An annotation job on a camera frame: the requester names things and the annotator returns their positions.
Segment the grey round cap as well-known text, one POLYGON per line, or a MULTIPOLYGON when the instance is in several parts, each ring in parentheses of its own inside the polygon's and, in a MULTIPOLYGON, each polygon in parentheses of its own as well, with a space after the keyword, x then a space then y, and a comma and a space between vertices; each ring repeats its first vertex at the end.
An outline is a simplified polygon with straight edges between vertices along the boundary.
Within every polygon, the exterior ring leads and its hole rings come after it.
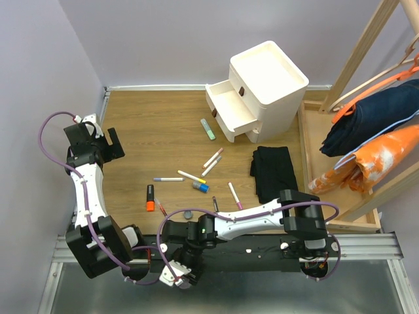
POLYGON ((189 220, 193 217, 192 211, 185 211, 183 215, 184 215, 184 218, 187 219, 187 220, 189 220))

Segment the yellow tip marker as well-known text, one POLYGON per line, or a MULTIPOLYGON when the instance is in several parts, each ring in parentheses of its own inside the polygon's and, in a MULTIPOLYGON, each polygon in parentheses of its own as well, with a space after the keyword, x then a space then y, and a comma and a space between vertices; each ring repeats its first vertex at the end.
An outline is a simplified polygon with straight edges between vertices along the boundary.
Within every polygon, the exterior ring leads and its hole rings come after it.
POLYGON ((206 181, 204 179, 196 177, 196 176, 191 175, 189 173, 186 173, 184 171, 178 170, 177 173, 180 174, 181 176, 184 176, 188 179, 194 180, 194 181, 199 182, 201 184, 206 184, 206 181))

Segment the blue cap glue stick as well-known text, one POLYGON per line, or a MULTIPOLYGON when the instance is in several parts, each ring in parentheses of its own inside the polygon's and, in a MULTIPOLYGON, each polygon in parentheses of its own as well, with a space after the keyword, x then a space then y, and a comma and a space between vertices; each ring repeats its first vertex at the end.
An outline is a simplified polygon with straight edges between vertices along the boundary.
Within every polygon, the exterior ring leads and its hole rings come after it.
POLYGON ((209 190, 209 186, 208 185, 206 185, 204 183, 197 182, 197 181, 194 181, 192 183, 192 187, 194 189, 196 189, 196 190, 199 190, 200 192, 203 192, 203 193, 207 193, 208 190, 209 190))

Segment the white bottom drawer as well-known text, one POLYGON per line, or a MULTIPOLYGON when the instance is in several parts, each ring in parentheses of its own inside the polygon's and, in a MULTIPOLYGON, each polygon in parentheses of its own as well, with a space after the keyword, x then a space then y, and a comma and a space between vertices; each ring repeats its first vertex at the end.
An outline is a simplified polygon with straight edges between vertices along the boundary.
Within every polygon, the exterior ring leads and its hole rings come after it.
POLYGON ((217 109, 214 117, 227 140, 234 142, 235 137, 255 129, 258 120, 247 109, 217 109))

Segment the white drawer cabinet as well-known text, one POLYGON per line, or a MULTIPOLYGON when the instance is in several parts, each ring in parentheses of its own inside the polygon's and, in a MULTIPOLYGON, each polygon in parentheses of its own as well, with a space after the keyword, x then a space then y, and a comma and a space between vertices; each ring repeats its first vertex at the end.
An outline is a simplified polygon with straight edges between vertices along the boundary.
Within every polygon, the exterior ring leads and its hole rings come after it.
POLYGON ((309 84, 274 41, 231 57, 228 79, 237 93, 244 87, 241 98, 258 120, 258 126, 246 133, 252 143, 269 140, 290 128, 309 84))

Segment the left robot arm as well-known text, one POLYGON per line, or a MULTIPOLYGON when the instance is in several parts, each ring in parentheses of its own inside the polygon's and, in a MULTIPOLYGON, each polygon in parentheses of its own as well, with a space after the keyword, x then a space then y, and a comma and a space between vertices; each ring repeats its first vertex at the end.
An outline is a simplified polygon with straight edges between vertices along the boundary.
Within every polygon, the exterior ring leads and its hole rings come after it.
POLYGON ((132 224, 119 227, 107 213, 103 197, 103 166, 125 153, 116 130, 104 135, 95 114, 77 116, 64 129, 69 141, 66 172, 76 191, 75 221, 65 240, 77 262, 89 278, 95 278, 139 258, 145 240, 132 224))

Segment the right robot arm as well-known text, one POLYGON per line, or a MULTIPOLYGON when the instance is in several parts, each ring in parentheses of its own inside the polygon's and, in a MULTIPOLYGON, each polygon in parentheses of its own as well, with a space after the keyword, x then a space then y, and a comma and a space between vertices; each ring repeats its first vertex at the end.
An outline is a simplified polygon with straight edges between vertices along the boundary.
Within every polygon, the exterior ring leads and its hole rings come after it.
POLYGON ((235 212, 206 213, 196 222, 174 222, 168 219, 159 231, 159 243, 175 243, 182 247, 170 261, 165 261, 159 280, 172 287, 183 284, 200 263, 205 249, 214 249, 245 234, 283 230, 301 241, 299 258, 325 256, 326 222, 317 196, 282 190, 279 198, 235 212))

